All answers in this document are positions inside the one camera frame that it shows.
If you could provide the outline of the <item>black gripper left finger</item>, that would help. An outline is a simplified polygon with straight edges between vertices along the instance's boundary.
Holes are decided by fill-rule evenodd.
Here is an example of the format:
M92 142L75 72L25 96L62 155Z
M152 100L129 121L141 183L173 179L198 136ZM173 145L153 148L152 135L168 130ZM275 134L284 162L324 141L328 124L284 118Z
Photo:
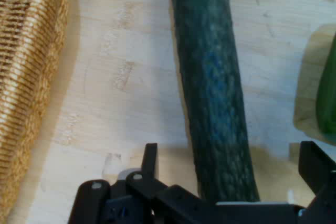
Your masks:
M157 144L145 146L140 170L113 185L103 179L82 183L69 223L212 223L216 209L184 188L156 178Z

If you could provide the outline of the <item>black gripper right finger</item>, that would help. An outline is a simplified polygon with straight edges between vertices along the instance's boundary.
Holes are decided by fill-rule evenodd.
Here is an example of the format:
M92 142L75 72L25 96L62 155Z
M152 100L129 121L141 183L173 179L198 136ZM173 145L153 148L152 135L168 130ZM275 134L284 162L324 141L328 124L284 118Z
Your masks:
M315 194L299 223L335 223L335 161L315 142L300 144L299 174Z

